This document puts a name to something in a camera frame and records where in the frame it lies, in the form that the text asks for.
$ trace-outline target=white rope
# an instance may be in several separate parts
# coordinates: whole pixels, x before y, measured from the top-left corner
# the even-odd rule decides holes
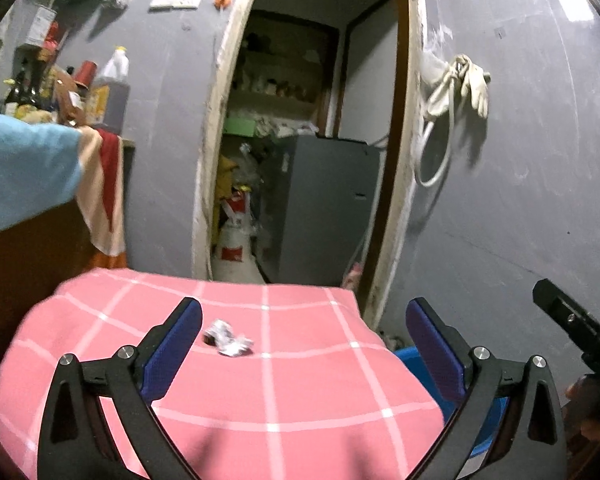
[[[478,85],[479,79],[482,78],[484,82],[484,88],[480,87],[480,89],[484,92],[484,107],[482,107],[482,102],[478,105]],[[460,101],[460,105],[458,107],[458,111],[462,110],[464,107],[464,103],[468,96],[469,89],[473,93],[475,93],[474,99],[472,99],[472,105],[478,111],[481,116],[486,118],[487,114],[487,104],[486,104],[486,83],[491,80],[491,76],[488,72],[483,72],[480,67],[474,65],[465,54],[459,54],[454,57],[454,60],[451,64],[447,65],[446,72],[442,76],[438,86],[432,92],[429,97],[426,105],[426,117],[427,123],[424,127],[424,131],[422,135],[418,138],[416,144],[416,153],[415,153],[415,161],[414,161],[414,173],[416,182],[422,187],[432,187],[435,186],[445,174],[446,168],[449,165],[449,161],[451,160],[451,151],[452,151],[452,142],[453,142],[453,132],[456,126],[456,111],[455,111],[455,97],[456,97],[456,82],[461,82],[460,85],[462,88],[462,100]],[[449,113],[449,132],[448,137],[446,139],[446,149],[445,155],[442,158],[442,162],[438,167],[436,173],[429,179],[423,180],[422,178],[422,156],[424,154],[424,149],[429,142],[429,137],[433,131],[433,126],[438,117],[443,115],[448,111]]]

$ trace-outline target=doorway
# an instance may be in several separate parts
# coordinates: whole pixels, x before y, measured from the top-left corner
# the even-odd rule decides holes
[[[255,3],[254,0],[235,0],[230,26],[222,42],[224,50],[221,51],[221,54],[224,55],[224,59],[220,59],[220,57],[218,59],[218,79],[212,89],[206,124],[205,153],[202,157],[203,164],[199,166],[200,178],[198,183],[201,186],[198,194],[200,197],[199,211],[203,211],[205,214],[198,215],[201,220],[199,223],[200,229],[197,233],[194,233],[194,274],[196,274],[196,267],[198,270],[202,267],[205,267],[205,271],[211,270],[211,241],[214,227],[212,211],[214,206],[216,206],[216,210],[218,209],[217,204],[214,203],[215,177],[219,174],[218,171],[223,168],[220,156],[221,146],[227,144],[225,142],[226,136],[222,133],[223,131],[226,132],[228,122],[230,123],[229,128],[235,126],[234,119],[236,117],[232,117],[232,108],[235,110],[233,105],[236,98],[242,94],[242,98],[256,98],[259,101],[266,99],[271,102],[274,96],[279,98],[279,101],[291,97],[298,101],[293,103],[295,108],[304,107],[307,113],[310,113],[307,126],[313,126],[314,128],[311,133],[304,131],[307,138],[303,139],[302,142],[308,142],[308,139],[312,137],[311,142],[315,144],[321,142],[322,146],[355,146],[362,144],[363,147],[360,150],[376,152],[378,155],[378,164],[371,171],[373,177],[370,191],[360,194],[354,193],[358,200],[366,202],[368,211],[363,222],[362,232],[357,232],[355,236],[350,237],[355,238],[355,242],[352,247],[348,247],[350,262],[344,265],[346,268],[343,269],[350,270],[350,266],[354,262],[364,264],[360,279],[360,290],[358,291],[361,311],[368,313],[378,311],[377,305],[373,306],[371,311],[368,307],[374,301],[378,304],[378,293],[382,293],[388,288],[389,273],[387,271],[390,266],[388,261],[391,258],[392,249],[387,243],[383,244],[383,242],[387,238],[387,233],[395,240],[395,227],[398,225],[400,216],[404,215],[404,203],[408,198],[408,193],[405,193],[405,191],[409,185],[406,181],[410,179],[410,172],[407,169],[408,164],[403,164],[401,167],[400,161],[408,162],[406,159],[411,143],[412,125],[405,124],[404,118],[405,116],[409,118],[415,116],[415,99],[411,99],[412,102],[409,103],[406,99],[409,76],[408,65],[410,58],[417,51],[413,46],[410,50],[410,41],[414,43],[418,39],[417,34],[410,34],[410,28],[417,30],[418,20],[416,12],[414,12],[415,4],[416,0],[255,0]],[[307,20],[302,16],[302,12],[309,12],[312,7],[314,16],[320,14],[318,18],[320,22]],[[342,12],[343,8],[346,8],[350,15],[346,20],[334,23],[335,9]],[[391,32],[392,34],[380,34],[378,45],[384,46],[385,53],[390,52],[390,47],[387,50],[387,45],[390,46],[391,38],[393,38],[394,53],[389,57],[384,54],[378,55],[375,52],[378,45],[374,46],[373,41],[367,46],[360,45],[359,41],[360,38],[365,36],[365,34],[360,33],[365,27],[371,27],[370,30],[374,30],[374,28],[378,28],[376,22],[382,22],[382,20],[386,22],[386,18],[390,14],[385,11],[386,8],[392,9],[394,22],[389,27],[391,30],[385,32]],[[304,62],[317,61],[317,64],[322,67],[319,88],[289,89],[288,86],[301,85],[291,84],[286,79],[276,79],[273,76],[266,77],[267,74],[262,77],[258,76],[256,81],[249,80],[253,78],[253,72],[248,73],[248,71],[243,70],[245,64],[249,63],[245,60],[245,57],[263,58],[276,54],[276,49],[271,44],[272,37],[270,35],[264,35],[265,45],[258,44],[258,42],[263,43],[261,41],[262,35],[259,37],[254,27],[256,27],[258,20],[262,22],[265,19],[280,20],[279,28],[282,28],[282,22],[285,20],[295,22],[293,24],[298,27],[309,27],[311,25],[316,29],[324,27],[327,37],[331,38],[331,44],[328,44],[329,41],[327,41],[323,52],[320,52],[320,48],[304,50]],[[339,36],[339,39],[337,48],[333,49],[335,34]],[[370,65],[365,62],[365,56],[361,57],[361,52],[368,47],[371,47],[368,53],[371,54],[372,58]],[[378,60],[381,61],[381,64],[384,64],[382,69],[385,72],[387,67],[390,67],[386,72],[389,74],[389,78],[385,76],[378,77],[379,73],[374,72],[373,64],[374,62],[377,64]],[[363,82],[364,73],[375,76],[371,78],[369,84]],[[382,95],[377,94],[375,87],[382,87]],[[258,90],[254,93],[260,95],[246,94],[254,88]],[[290,95],[296,91],[298,93],[295,96]],[[362,138],[362,130],[357,128],[357,131],[354,131],[355,128],[350,126],[356,124],[355,115],[360,112],[359,107],[354,104],[365,91],[369,92],[366,99],[368,107],[376,112],[378,119],[375,123],[373,121],[370,123],[373,126],[373,131],[368,132],[366,138]],[[277,139],[289,135],[288,125],[283,125],[282,130],[283,135],[281,136],[280,131],[275,133]],[[288,164],[288,161],[285,163],[283,156],[279,167],[281,174],[285,164]],[[337,221],[330,223],[330,218],[326,215],[322,218],[322,223],[331,225],[331,232],[335,233],[336,237],[338,236]],[[196,256],[196,248],[206,250],[206,261],[202,261],[199,251]],[[337,285],[337,283],[331,282],[310,282],[310,284]]]

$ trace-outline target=red and white striped cloth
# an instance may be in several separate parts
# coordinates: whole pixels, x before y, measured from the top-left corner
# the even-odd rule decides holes
[[[91,232],[91,243],[105,256],[119,256],[125,251],[122,140],[84,126],[80,128],[78,161],[82,178],[75,198]]]
[[[233,285],[97,269],[32,309],[0,369],[0,440],[36,478],[40,419],[56,363],[137,344],[184,296],[254,340],[229,358],[196,339],[155,412],[205,480],[404,479],[443,427],[426,390],[339,288]],[[109,399],[129,469],[144,471]]]

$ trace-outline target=wooden door frame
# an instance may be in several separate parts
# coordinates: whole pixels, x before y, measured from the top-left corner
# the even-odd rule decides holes
[[[193,210],[192,275],[211,277],[211,222],[222,124],[242,36],[254,0],[234,0],[216,59],[216,78],[207,101],[196,171]],[[378,210],[362,275],[358,304],[366,324],[376,329],[400,256],[414,190],[411,143],[419,124],[419,66],[422,28],[418,0],[398,0],[398,49],[394,110],[388,137],[392,156],[385,163]]]

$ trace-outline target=metal screw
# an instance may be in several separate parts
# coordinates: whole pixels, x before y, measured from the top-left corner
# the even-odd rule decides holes
[[[64,354],[61,358],[60,358],[60,364],[62,366],[67,366],[71,361],[74,360],[74,355],[73,354]]]
[[[484,361],[490,357],[491,352],[489,352],[484,346],[477,346],[474,348],[474,355],[481,361]]]
[[[134,348],[131,345],[126,345],[118,350],[118,357],[121,359],[129,359],[134,354]]]
[[[537,355],[531,360],[533,361],[533,364],[535,364],[538,368],[544,368],[546,366],[546,361],[544,360],[544,357]]]

